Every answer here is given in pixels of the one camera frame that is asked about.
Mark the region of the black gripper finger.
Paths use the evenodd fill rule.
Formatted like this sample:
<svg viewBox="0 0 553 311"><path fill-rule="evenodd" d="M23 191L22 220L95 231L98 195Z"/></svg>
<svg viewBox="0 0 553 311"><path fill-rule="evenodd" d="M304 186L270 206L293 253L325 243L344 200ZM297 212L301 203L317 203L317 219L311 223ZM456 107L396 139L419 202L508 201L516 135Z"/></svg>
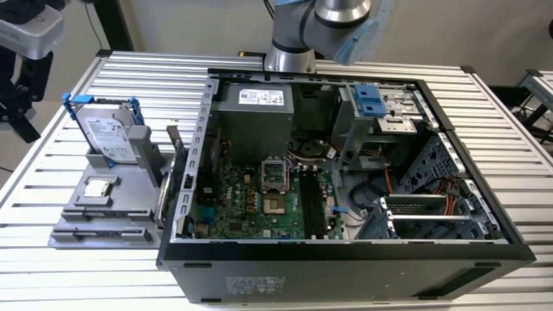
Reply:
<svg viewBox="0 0 553 311"><path fill-rule="evenodd" d="M27 143L32 143L40 138L40 133L26 113L44 98L54 53L38 60L23 56L22 60L19 78L12 82L16 53L2 53L2 122L10 124Z"/></svg>

